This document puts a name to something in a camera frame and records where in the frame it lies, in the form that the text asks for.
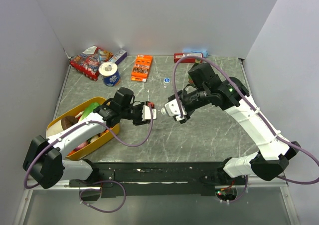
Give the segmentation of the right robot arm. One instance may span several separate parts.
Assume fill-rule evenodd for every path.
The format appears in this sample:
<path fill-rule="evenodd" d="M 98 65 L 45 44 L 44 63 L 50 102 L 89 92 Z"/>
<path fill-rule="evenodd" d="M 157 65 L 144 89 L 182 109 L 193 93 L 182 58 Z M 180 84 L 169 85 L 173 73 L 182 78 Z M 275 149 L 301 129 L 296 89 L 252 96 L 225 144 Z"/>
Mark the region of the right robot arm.
<path fill-rule="evenodd" d="M 259 111 L 251 109 L 250 106 L 255 105 L 255 102 L 242 82 L 231 78 L 244 95 L 243 98 L 229 81 L 221 81 L 208 63 L 193 66 L 188 74 L 195 90 L 190 93 L 181 90 L 169 97 L 161 109 L 162 114 L 185 123 L 196 109 L 211 104 L 234 118 L 259 149 L 248 156 L 224 160 L 218 170 L 219 181 L 227 185 L 236 177 L 245 175 L 256 175 L 271 181 L 280 175 L 297 150 L 280 141 L 280 131 L 272 133 L 274 127 L 268 127 L 260 118 Z"/>

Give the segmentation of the clear plastic bottle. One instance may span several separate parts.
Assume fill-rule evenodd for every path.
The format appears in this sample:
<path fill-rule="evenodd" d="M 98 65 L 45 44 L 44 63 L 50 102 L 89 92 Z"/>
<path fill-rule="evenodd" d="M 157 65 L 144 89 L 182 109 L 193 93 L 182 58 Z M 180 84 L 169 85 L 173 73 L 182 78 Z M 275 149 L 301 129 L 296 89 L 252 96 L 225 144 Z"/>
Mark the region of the clear plastic bottle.
<path fill-rule="evenodd" d="M 171 84 L 171 80 L 169 78 L 163 79 L 163 87 L 168 88 L 168 86 Z"/>
<path fill-rule="evenodd" d="M 152 112 L 153 112 L 153 115 L 155 115 L 155 116 L 159 116 L 160 114 L 161 115 L 163 115 L 162 113 L 161 113 L 161 109 L 152 109 Z"/>

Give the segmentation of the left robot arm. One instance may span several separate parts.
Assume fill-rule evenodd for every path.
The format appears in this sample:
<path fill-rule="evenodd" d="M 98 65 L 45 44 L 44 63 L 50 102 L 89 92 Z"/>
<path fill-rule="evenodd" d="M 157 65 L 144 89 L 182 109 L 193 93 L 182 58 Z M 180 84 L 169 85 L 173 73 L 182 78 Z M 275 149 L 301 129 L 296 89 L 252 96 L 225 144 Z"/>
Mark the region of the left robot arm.
<path fill-rule="evenodd" d="M 121 87 L 114 97 L 94 108 L 82 121 L 50 138 L 39 135 L 32 139 L 22 165 L 26 171 L 24 187 L 48 189 L 62 180 L 81 180 L 88 186 L 95 185 L 100 176 L 94 163 L 70 161 L 66 157 L 80 144 L 104 131 L 117 138 L 111 128 L 122 119 L 131 120 L 136 126 L 153 125 L 154 104 L 150 101 L 136 103 L 134 99 L 132 90 Z"/>

